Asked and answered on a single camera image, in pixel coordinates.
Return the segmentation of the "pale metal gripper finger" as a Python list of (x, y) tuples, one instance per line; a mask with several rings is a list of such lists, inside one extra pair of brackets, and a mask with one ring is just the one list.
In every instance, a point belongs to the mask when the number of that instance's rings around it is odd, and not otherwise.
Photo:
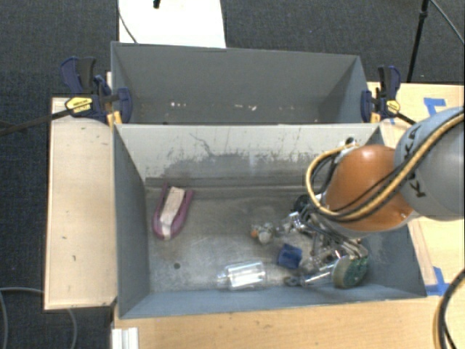
[(328, 283), (333, 262), (308, 257), (299, 262), (295, 260), (284, 262), (284, 267), (291, 271), (291, 275), (284, 278), (285, 285), (311, 287)]
[(276, 238), (281, 238), (290, 233), (297, 232), (299, 226), (299, 214), (297, 212), (292, 212), (282, 220), (252, 224), (250, 228), (250, 237), (260, 244), (271, 244)]

